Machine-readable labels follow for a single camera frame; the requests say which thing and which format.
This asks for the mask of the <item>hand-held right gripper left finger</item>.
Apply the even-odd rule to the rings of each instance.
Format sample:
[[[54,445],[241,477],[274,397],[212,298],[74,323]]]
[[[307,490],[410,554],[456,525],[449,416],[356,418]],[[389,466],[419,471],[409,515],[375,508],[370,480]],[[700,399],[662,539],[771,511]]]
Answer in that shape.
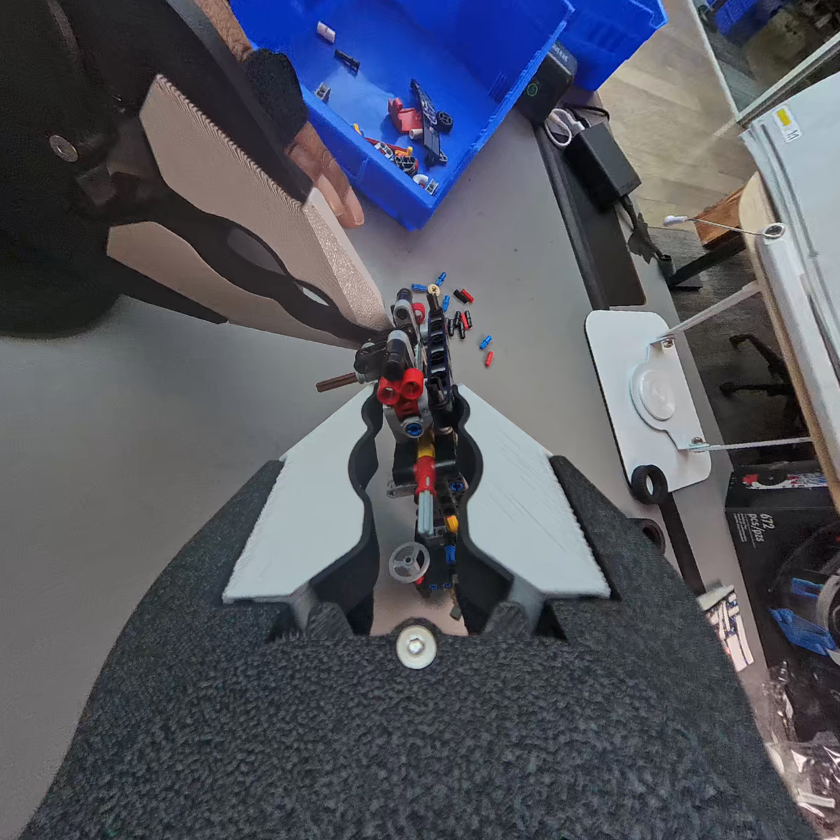
[[[334,604],[354,634],[371,634],[381,550],[368,487],[382,424],[374,388],[364,387],[279,458],[223,604],[280,604],[300,629]]]

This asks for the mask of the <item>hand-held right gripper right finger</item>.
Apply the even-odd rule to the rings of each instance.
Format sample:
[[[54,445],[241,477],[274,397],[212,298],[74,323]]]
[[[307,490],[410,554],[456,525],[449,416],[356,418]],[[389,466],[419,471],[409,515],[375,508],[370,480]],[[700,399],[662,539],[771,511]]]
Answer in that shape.
[[[526,631],[552,602],[609,601],[613,592],[554,469],[553,453],[466,385],[456,387],[456,596],[469,634],[504,602]]]

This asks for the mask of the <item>toy brick car chassis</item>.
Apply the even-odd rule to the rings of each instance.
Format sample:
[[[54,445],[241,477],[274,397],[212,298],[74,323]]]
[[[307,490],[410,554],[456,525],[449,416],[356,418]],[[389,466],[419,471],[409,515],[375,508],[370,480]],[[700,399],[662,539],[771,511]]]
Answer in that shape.
[[[456,542],[459,506],[468,479],[458,467],[455,384],[449,345],[428,360],[419,339],[411,293],[400,289],[392,305],[393,328],[356,352],[350,373],[320,381],[318,392],[351,384],[373,385],[373,395],[395,439],[387,496],[411,498],[415,524],[409,542],[394,549],[388,572],[426,600],[446,596],[449,616],[462,623],[457,600]]]

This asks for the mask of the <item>person's left hand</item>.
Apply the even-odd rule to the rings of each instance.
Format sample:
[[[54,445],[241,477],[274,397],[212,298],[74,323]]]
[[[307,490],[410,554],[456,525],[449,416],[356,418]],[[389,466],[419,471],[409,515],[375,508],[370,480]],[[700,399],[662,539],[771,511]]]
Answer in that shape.
[[[364,211],[347,176],[312,126],[298,75],[289,59],[249,45],[236,56],[255,95],[276,126],[288,158],[301,169],[327,200],[343,228],[364,224]]]

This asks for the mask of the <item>black toy tyre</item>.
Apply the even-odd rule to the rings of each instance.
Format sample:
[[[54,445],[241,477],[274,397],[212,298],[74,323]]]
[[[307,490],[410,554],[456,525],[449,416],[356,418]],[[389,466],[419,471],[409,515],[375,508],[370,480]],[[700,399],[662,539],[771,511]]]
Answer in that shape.
[[[646,506],[659,507],[669,496],[668,480],[656,465],[639,465],[633,469],[630,479],[633,497]]]

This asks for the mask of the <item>long black toy brick beam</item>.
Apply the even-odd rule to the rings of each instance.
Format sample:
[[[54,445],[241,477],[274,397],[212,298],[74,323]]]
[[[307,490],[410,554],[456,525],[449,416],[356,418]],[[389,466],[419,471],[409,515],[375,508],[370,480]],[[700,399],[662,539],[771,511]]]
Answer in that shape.
[[[423,126],[423,147],[426,152],[426,165],[446,165],[448,157],[442,151],[440,145],[440,132],[438,130],[438,110],[432,99],[419,85],[417,79],[411,79],[411,89],[418,100],[422,115]]]

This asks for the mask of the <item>scattered small toy pins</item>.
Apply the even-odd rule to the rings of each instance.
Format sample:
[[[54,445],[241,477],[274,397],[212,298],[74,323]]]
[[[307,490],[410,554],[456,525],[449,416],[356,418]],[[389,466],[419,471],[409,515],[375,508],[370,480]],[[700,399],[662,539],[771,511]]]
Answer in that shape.
[[[452,341],[459,344],[470,340],[474,341],[482,368],[492,369],[494,339],[489,333],[476,331],[473,312],[476,296],[470,290],[453,285],[447,271],[429,282],[412,282],[408,290],[419,339],[428,360],[432,360],[434,352],[440,352],[440,342],[449,345]]]

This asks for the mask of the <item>instruction booklet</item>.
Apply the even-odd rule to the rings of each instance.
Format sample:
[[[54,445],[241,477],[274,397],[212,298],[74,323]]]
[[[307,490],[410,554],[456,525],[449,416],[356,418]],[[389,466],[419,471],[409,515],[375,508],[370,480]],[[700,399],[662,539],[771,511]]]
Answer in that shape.
[[[734,585],[719,584],[696,597],[737,673],[754,662]]]

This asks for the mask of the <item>large blue plastic bin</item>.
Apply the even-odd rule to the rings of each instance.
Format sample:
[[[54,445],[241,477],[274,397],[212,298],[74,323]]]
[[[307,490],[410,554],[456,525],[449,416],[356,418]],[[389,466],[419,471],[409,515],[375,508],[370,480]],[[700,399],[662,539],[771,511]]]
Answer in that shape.
[[[565,1],[233,1],[252,45],[288,57],[310,121],[353,188],[408,230],[422,228],[501,125],[574,9]],[[323,22],[334,44],[317,34]],[[334,57],[360,61],[353,73]],[[419,171],[439,183],[435,195],[374,150],[353,130],[403,144],[389,99],[418,108],[415,78],[454,128],[441,137],[446,165],[427,166],[411,141]],[[331,87],[329,102],[314,93]]]

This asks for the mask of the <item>black power bank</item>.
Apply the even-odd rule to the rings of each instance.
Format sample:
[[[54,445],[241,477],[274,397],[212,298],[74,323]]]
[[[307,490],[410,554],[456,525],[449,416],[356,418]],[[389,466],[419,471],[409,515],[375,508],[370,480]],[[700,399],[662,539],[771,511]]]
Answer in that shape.
[[[523,89],[516,107],[534,128],[543,124],[574,84],[578,61],[556,41]]]

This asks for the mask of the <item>black power adapter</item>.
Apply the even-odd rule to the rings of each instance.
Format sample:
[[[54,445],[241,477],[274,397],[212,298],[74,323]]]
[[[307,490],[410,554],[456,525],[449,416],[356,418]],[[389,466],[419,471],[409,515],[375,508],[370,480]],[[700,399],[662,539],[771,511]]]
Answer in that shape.
[[[606,122],[577,133],[563,156],[592,204],[601,212],[630,197],[642,184]]]

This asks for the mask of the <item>clear plastic bag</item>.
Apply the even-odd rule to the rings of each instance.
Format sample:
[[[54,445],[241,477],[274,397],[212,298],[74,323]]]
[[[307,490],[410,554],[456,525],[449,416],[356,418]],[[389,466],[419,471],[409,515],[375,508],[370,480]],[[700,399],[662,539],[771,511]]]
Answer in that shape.
[[[839,833],[838,668],[814,654],[769,667],[758,705],[773,766],[822,838]]]

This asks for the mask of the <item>small blue plastic bin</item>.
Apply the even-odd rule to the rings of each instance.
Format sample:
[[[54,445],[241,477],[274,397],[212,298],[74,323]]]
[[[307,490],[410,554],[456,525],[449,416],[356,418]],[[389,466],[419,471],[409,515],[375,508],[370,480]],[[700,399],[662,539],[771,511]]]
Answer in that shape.
[[[560,42],[576,60],[574,84],[596,91],[667,24],[660,1],[572,1]]]

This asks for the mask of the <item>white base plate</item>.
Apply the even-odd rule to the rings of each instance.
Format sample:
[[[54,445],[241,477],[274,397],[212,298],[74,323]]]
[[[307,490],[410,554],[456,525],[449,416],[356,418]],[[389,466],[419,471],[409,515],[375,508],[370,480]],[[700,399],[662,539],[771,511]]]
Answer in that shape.
[[[584,331],[628,484],[640,465],[661,468],[669,493],[707,480],[711,456],[666,321],[598,310]]]

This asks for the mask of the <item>dark grey desk rail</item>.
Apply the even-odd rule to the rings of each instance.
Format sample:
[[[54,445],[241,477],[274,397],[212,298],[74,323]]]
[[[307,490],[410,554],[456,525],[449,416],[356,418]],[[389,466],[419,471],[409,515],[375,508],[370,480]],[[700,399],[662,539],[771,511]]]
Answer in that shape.
[[[592,203],[545,128],[535,127],[533,133],[591,307],[642,307],[646,296],[617,211],[601,211]]]

